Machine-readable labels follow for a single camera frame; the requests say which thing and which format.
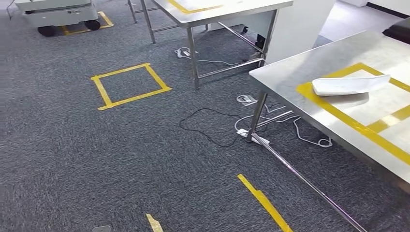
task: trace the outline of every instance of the metal table leg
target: metal table leg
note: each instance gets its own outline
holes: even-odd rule
[[[198,75],[198,67],[196,63],[196,49],[195,49],[195,42],[193,40],[193,29],[192,28],[187,28],[187,33],[188,33],[188,42],[190,44],[190,56],[191,56],[191,62],[192,62],[192,71],[193,71],[193,78],[195,82],[195,89],[199,90],[199,75]]]
[[[332,199],[330,199],[326,194],[320,191],[314,184],[307,180],[300,172],[298,172],[287,160],[285,160],[277,151],[275,151],[269,144],[265,143],[255,133],[248,133],[248,135],[253,136],[256,141],[258,141],[262,146],[264,146],[270,153],[272,153],[276,158],[279,159],[293,174],[295,174],[299,179],[301,179],[305,184],[307,184],[312,190],[314,190],[320,197],[322,197],[333,209],[335,209],[345,220],[347,220],[352,226],[355,227],[357,231],[367,232],[357,221],[355,221],[348,213],[346,213],[339,205],[337,205]]]
[[[256,127],[258,126],[259,118],[261,117],[267,96],[267,93],[261,91],[258,99],[258,104],[256,105],[255,112],[253,113],[252,123],[248,131],[248,136],[246,137],[246,142],[248,143],[252,142],[252,134],[256,131]]]
[[[141,6],[142,6],[142,10],[144,11],[145,21],[146,21],[146,25],[148,26],[149,34],[151,35],[152,43],[155,44],[156,43],[155,36],[152,30],[151,21],[149,20],[148,9],[146,8],[145,0],[141,0]]]
[[[135,10],[134,10],[131,0],[128,0],[128,5],[130,6],[130,10],[131,10],[131,14],[132,14],[132,18],[134,19],[134,22],[138,23],[137,16],[135,16]]]
[[[266,36],[266,38],[265,38],[265,44],[264,44],[264,48],[263,48],[263,51],[262,51],[262,59],[264,59],[263,61],[261,61],[261,62],[259,62],[259,67],[262,67],[263,65],[265,65],[265,63],[266,63],[266,55],[267,55],[267,53],[268,53],[268,49],[269,49],[269,44],[270,44],[270,42],[271,42],[271,40],[272,40],[272,33],[273,33],[273,28],[275,27],[275,24],[276,24],[276,18],[278,17],[278,14],[279,14],[279,10],[275,10],[274,12],[273,12],[273,16],[272,16],[272,19],[271,19],[271,21],[270,21],[270,24],[269,24],[269,29],[268,29],[268,34],[267,34],[267,36]]]

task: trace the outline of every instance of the yellow tape line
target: yellow tape line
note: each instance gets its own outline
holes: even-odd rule
[[[198,13],[198,12],[202,12],[202,11],[208,11],[208,10],[212,10],[212,9],[216,9],[219,7],[222,7],[223,5],[219,5],[219,6],[212,6],[212,7],[207,7],[207,8],[202,8],[202,9],[197,9],[197,10],[188,10],[185,7],[183,7],[181,4],[179,4],[176,0],[168,0],[169,3],[171,3],[175,8],[177,8],[178,10],[180,10],[182,13],[185,14],[193,14],[193,13]]]
[[[122,104],[125,104],[125,103],[128,103],[128,102],[131,102],[131,101],[135,101],[135,100],[139,100],[139,99],[142,99],[142,98],[150,97],[150,96],[153,96],[153,95],[163,93],[163,92],[167,92],[167,91],[171,90],[172,88],[168,87],[161,80],[161,78],[155,73],[155,71],[151,68],[150,65],[151,65],[150,63],[145,63],[145,64],[140,64],[140,65],[132,66],[132,67],[129,67],[129,68],[117,70],[117,71],[114,71],[114,72],[104,73],[104,74],[101,74],[101,75],[93,76],[91,78],[91,80],[94,81],[94,83],[97,86],[97,89],[100,92],[101,97],[102,97],[102,99],[104,100],[104,103],[105,103],[105,106],[99,107],[98,109],[99,110],[106,110],[106,109],[113,108],[113,107],[118,106],[118,105],[122,105]],[[103,77],[108,77],[108,76],[112,76],[112,75],[115,75],[115,74],[124,73],[124,72],[128,72],[128,71],[135,70],[135,69],[140,69],[140,68],[144,68],[144,67],[146,68],[148,73],[154,78],[154,80],[158,83],[158,85],[160,85],[161,89],[158,89],[158,90],[155,90],[155,91],[152,91],[152,92],[149,92],[149,93],[141,94],[141,95],[138,95],[138,96],[134,96],[134,97],[131,97],[131,98],[127,98],[127,99],[124,99],[124,100],[111,102],[111,99],[108,96],[107,91],[105,90],[105,88],[104,88],[103,84],[101,83],[100,79],[103,78]]]
[[[97,86],[98,91],[101,94],[102,99],[104,100],[105,105],[112,105],[113,103],[111,102],[110,97],[107,94],[107,91],[105,91],[105,88],[103,84],[101,83],[99,78],[94,78],[92,79]]]
[[[407,119],[408,117],[410,117],[410,105],[392,113],[391,115],[385,116],[376,122],[373,122],[367,127],[375,133],[380,133],[383,130]]]
[[[100,29],[104,29],[104,28],[110,28],[112,26],[114,26],[113,22],[111,22],[111,20],[105,15],[104,12],[102,11],[98,11],[98,14],[105,20],[105,22],[107,23],[107,25],[101,26]],[[79,31],[74,31],[74,32],[70,32],[66,26],[61,26],[61,28],[64,31],[64,35],[75,35],[75,34],[80,34],[80,33],[84,33],[84,32],[88,32],[88,31],[92,31],[90,29],[87,30],[79,30]]]
[[[325,77],[330,77],[330,78],[344,77],[344,76],[349,75],[351,73],[354,73],[358,70],[365,70],[365,71],[367,71],[367,72],[369,72],[373,75],[382,75],[383,74],[383,73],[381,73],[381,72],[379,72],[379,71],[377,71],[377,70],[375,70],[375,69],[373,69],[373,68],[371,68],[371,67],[369,67],[365,64],[358,63],[358,64],[355,64],[353,66],[347,67],[343,70],[339,70],[337,72],[334,72],[334,73],[332,73],[330,75],[327,75]],[[409,86],[407,86],[406,84],[404,84],[402,82],[399,82],[399,81],[397,81],[393,78],[390,79],[390,83],[393,84],[393,85],[396,85],[397,87],[399,87],[401,89],[410,90]],[[363,136],[367,137],[368,139],[370,139],[371,141],[373,141],[377,145],[381,146],[382,148],[384,148],[385,150],[387,150],[388,152],[393,154],[395,157],[397,157],[401,161],[405,162],[407,165],[410,165],[410,155],[407,152],[400,149],[399,147],[397,147],[393,143],[389,142],[385,138],[381,137],[375,131],[373,131],[371,128],[362,125],[361,123],[354,120],[353,118],[351,118],[347,114],[343,113],[342,111],[340,111],[339,109],[337,109],[336,107],[334,107],[333,105],[328,103],[326,100],[324,100],[324,98],[321,98],[321,97],[317,96],[313,91],[313,87],[312,87],[311,82],[299,85],[296,88],[296,91],[299,92],[300,94],[302,94],[307,99],[314,102],[315,104],[317,104],[318,106],[320,106],[321,108],[323,108],[324,110],[326,110],[327,112],[333,114],[339,120],[346,123],[347,125],[349,125],[353,129],[355,129],[356,131],[358,131]],[[399,112],[398,114],[399,115],[407,115],[408,108],[405,107],[403,109],[403,111],[404,111],[404,113]]]
[[[293,232],[290,226],[282,218],[279,212],[274,208],[268,198],[260,190],[256,190],[252,184],[242,175],[239,174],[238,178],[242,183],[248,188],[248,190],[253,194],[253,196],[261,203],[266,211],[270,214],[273,220],[279,225],[283,232]]]
[[[66,26],[61,26],[61,28],[62,28],[63,31],[64,31],[64,35],[70,35],[70,32],[68,31],[68,29],[67,29]]]
[[[163,232],[161,224],[159,221],[155,220],[151,214],[145,214],[148,219],[149,224],[151,225],[153,232]]]

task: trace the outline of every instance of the tape marking on table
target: tape marking on table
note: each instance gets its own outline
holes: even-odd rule
[[[265,196],[265,194],[260,191],[256,190],[252,184],[242,175],[238,175],[239,180],[248,188],[248,190],[253,194],[253,196],[261,203],[261,205],[265,208],[266,211],[270,214],[273,220],[279,225],[283,232],[293,232],[290,226],[286,223],[286,221],[282,218],[279,212],[275,209],[269,199]]]
[[[332,74],[329,74],[325,77],[328,78],[337,78],[337,77],[344,77],[347,76],[349,74],[352,74],[354,72],[357,72],[359,70],[365,70],[373,75],[383,75],[383,73],[363,64],[363,63],[357,63],[355,65],[352,65],[350,67],[347,67],[345,69],[336,71]],[[402,83],[394,78],[390,78],[389,81],[391,84],[406,90],[410,92],[410,87],[408,85],[406,85],[405,83]],[[312,83],[305,83],[305,84],[301,84],[296,88],[296,91],[299,92],[300,94],[302,94],[304,97],[306,97],[307,99],[311,100],[312,102],[316,103],[318,106],[320,106],[321,108],[323,108],[324,110],[326,110],[327,112],[333,114],[335,117],[337,117],[338,119],[340,119],[342,122],[346,123],[347,125],[349,125],[350,127],[352,127],[353,129],[355,129],[356,131],[358,131],[359,133],[361,133],[363,136],[367,137],[368,139],[370,139],[371,141],[373,141],[374,143],[376,143],[377,145],[381,146],[382,148],[384,148],[385,150],[387,150],[388,152],[390,152],[392,155],[394,155],[395,157],[397,157],[398,159],[400,159],[401,161],[405,162],[407,165],[410,165],[410,155],[405,152],[404,150],[402,150],[401,148],[397,147],[396,145],[394,145],[393,143],[391,143],[390,141],[388,141],[387,139],[383,138],[382,136],[378,135],[378,131],[382,131],[386,128],[388,128],[391,125],[387,125],[385,124],[384,127],[380,126],[383,123],[379,122],[379,121],[383,121],[383,118],[380,119],[379,121],[370,124],[369,126],[364,126],[361,123],[359,123],[358,121],[356,121],[355,119],[353,119],[352,117],[348,116],[347,114],[343,113],[342,111],[340,111],[339,109],[337,109],[336,107],[334,107],[333,105],[331,105],[330,103],[328,103],[326,100],[324,100],[324,98],[321,98],[319,96],[317,96],[314,91],[313,91],[313,87],[312,87]],[[394,112],[393,114],[389,115],[389,116],[393,116],[396,117],[398,120],[404,120],[406,118],[408,118],[410,116],[410,107],[406,106],[403,109]]]
[[[193,14],[193,13],[198,13],[198,12],[202,12],[202,11],[213,10],[213,9],[217,9],[217,8],[223,6],[223,5],[219,5],[219,6],[211,6],[211,7],[206,7],[206,8],[202,8],[202,9],[196,9],[196,10],[188,10],[187,8],[185,8],[181,4],[179,4],[176,0],[168,0],[168,2],[171,3],[175,8],[177,8],[178,10],[180,10],[184,14]]]

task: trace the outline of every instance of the gray carpet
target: gray carpet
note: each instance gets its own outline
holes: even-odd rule
[[[189,61],[174,53],[186,46],[184,30],[157,33],[158,43],[151,44],[142,14],[136,25],[124,1],[97,4],[114,27],[53,38],[40,36],[16,11],[11,21],[5,10],[0,13],[0,231],[90,232],[111,225],[115,232],[148,232],[145,213],[165,232],[278,230],[238,174],[263,191],[295,232],[353,231],[260,146],[240,139],[223,148],[178,126],[203,107],[252,114],[253,107],[235,100],[257,96],[249,69],[205,79],[195,91]],[[151,15],[155,27],[172,24],[161,12]],[[241,62],[254,52],[223,30],[202,30],[195,31],[202,59]],[[173,90],[99,111],[104,103],[90,77],[146,62]],[[201,72],[216,68],[200,64]],[[113,100],[157,88],[141,70],[103,84]],[[235,139],[235,121],[201,112],[185,126],[227,145]],[[306,122],[300,127],[309,139],[324,137]],[[369,231],[410,228],[410,197],[342,147],[300,141],[291,122],[269,125],[261,135]]]

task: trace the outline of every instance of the power strip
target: power strip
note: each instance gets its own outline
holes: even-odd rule
[[[242,137],[247,137],[248,136],[248,131],[245,129],[240,129],[238,130],[237,134],[239,134]],[[269,144],[269,140],[266,140],[264,138],[261,138],[265,143]],[[255,143],[261,145],[255,138],[252,137],[252,141],[254,141]]]

